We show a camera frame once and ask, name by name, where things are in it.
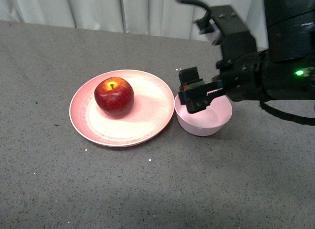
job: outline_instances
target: white curtain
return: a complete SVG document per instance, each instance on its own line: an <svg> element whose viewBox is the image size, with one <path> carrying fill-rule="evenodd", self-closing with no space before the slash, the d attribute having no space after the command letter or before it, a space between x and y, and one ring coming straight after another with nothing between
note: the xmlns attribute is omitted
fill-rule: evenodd
<svg viewBox="0 0 315 229"><path fill-rule="evenodd" d="M267 48L262 0L202 0L232 5L256 38ZM192 21L205 11L175 0L0 0L0 20L207 40Z"/></svg>

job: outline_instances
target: black cable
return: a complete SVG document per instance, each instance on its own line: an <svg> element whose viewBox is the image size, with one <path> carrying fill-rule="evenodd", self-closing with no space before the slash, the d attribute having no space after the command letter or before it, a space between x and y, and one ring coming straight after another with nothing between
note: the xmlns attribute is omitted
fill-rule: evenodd
<svg viewBox="0 0 315 229"><path fill-rule="evenodd" d="M205 4L202 1L199 0L176 0L177 2L183 3L183 4L190 4L190 5L195 5L195 6L200 6L202 8L204 8L207 12L208 15L211 16L212 12L211 9L209 8L209 6L207 4Z"/></svg>

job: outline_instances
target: bowl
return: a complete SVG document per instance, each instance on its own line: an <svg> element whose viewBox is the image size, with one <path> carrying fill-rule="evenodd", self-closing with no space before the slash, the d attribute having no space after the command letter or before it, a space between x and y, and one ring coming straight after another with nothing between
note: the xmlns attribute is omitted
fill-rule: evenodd
<svg viewBox="0 0 315 229"><path fill-rule="evenodd" d="M177 119L187 132L198 135L212 135L221 129L232 116L232 105L226 96L215 98L205 110L190 114L186 105L181 105L178 95L174 100Z"/></svg>

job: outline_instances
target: apple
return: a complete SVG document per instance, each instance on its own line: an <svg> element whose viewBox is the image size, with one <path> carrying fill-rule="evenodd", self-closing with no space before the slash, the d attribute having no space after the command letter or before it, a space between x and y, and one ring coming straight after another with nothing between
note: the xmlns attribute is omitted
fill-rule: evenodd
<svg viewBox="0 0 315 229"><path fill-rule="evenodd" d="M134 92L132 86L120 77L103 80L94 90L98 106L113 118L127 115L133 106Z"/></svg>

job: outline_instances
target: black robotic arm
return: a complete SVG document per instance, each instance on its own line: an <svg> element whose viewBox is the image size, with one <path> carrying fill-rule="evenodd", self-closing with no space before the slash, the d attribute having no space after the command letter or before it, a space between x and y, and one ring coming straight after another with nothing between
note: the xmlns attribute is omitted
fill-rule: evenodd
<svg viewBox="0 0 315 229"><path fill-rule="evenodd" d="M257 51L255 38L230 5L209 7L198 0L176 0L206 10L196 21L200 33L220 37L220 74L205 84L196 67L181 70L179 97L189 113L205 109L227 95L233 101L258 100L263 109L285 120L315 125L265 104L278 99L315 99L315 0L264 0L269 49Z"/></svg>

